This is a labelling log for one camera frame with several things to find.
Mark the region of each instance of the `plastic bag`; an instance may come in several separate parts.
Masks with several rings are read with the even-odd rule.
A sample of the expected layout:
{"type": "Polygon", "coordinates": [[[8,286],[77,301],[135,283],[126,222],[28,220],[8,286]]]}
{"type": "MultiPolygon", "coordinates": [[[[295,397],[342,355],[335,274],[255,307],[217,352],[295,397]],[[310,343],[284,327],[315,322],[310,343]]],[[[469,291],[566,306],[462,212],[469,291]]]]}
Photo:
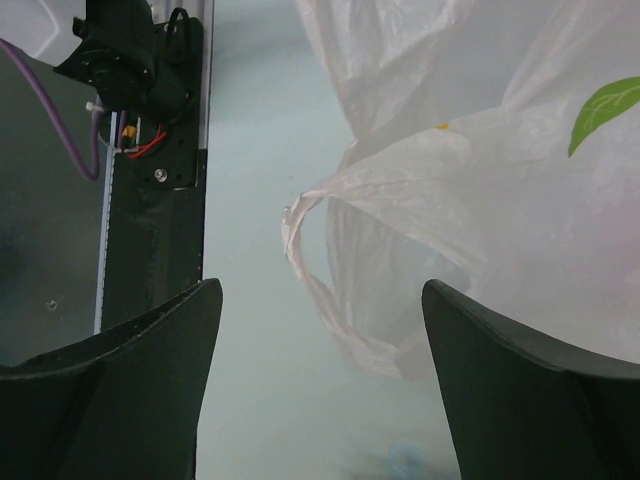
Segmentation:
{"type": "Polygon", "coordinates": [[[640,361],[640,3],[298,2],[356,141],[283,239],[344,354],[422,378],[420,292],[439,278],[640,361]],[[325,198],[333,289],[301,252],[325,198]]]}

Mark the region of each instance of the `black panel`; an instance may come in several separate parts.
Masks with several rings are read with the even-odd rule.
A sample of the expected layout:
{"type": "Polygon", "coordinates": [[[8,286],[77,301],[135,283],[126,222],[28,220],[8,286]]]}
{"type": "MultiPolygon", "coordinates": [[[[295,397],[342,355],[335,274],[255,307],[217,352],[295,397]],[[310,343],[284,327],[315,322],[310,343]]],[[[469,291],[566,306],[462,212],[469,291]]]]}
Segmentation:
{"type": "MultiPolygon", "coordinates": [[[[29,64],[89,161],[95,92],[29,64]]],[[[0,364],[16,364],[93,334],[104,177],[81,178],[2,52],[0,86],[0,364]]]]}
{"type": "Polygon", "coordinates": [[[425,287],[423,308],[463,480],[640,478],[640,365],[563,343],[440,282],[425,287]]]}
{"type": "Polygon", "coordinates": [[[194,478],[222,291],[215,280],[110,331],[0,368],[0,478],[194,478]]]}
{"type": "Polygon", "coordinates": [[[198,155],[195,187],[139,188],[135,165],[115,164],[102,326],[163,304],[202,278],[207,156],[198,155]]]}

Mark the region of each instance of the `light blue surface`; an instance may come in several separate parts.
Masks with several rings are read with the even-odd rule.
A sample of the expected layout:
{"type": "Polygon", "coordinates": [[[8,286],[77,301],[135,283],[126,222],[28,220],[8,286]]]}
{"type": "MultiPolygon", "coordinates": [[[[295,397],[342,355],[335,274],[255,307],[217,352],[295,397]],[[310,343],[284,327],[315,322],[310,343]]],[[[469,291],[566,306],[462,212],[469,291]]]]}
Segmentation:
{"type": "MultiPolygon", "coordinates": [[[[397,442],[454,471],[435,377],[354,371],[284,257],[283,208],[335,171],[351,138],[293,1],[218,0],[215,25],[204,271],[225,300],[198,478],[395,478],[397,442]]],[[[307,259],[326,276],[312,217],[307,259]]]]}

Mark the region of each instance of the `purple cable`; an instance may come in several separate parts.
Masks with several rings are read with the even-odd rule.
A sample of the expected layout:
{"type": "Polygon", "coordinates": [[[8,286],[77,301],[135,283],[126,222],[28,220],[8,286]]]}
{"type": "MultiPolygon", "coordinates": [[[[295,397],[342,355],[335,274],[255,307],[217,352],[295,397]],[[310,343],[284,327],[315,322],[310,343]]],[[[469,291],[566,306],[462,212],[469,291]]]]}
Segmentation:
{"type": "Polygon", "coordinates": [[[53,123],[54,128],[60,136],[60,140],[62,140],[62,143],[69,152],[71,160],[73,160],[73,163],[75,163],[80,174],[87,180],[96,181],[100,176],[98,131],[100,128],[100,119],[102,118],[102,112],[93,113],[93,121],[91,125],[92,159],[91,169],[89,169],[89,167],[87,167],[87,165],[85,165],[85,163],[83,162],[82,154],[80,153],[80,150],[78,150],[78,147],[73,141],[73,138],[71,138],[71,134],[69,133],[69,130],[67,130],[67,127],[65,126],[62,117],[60,117],[60,113],[51,100],[51,97],[49,97],[49,94],[45,90],[44,86],[42,85],[42,83],[40,83],[40,80],[38,80],[38,77],[33,72],[33,70],[31,70],[31,67],[29,67],[24,58],[22,58],[20,51],[3,39],[0,39],[0,48],[5,51],[5,53],[9,56],[9,58],[11,58],[11,60],[13,60],[13,63],[16,64],[18,70],[20,70],[22,75],[24,75],[25,79],[27,80],[27,82],[29,82],[29,85],[31,85],[31,88],[33,88],[33,91],[40,99],[42,106],[51,119],[51,123],[53,123]]]}

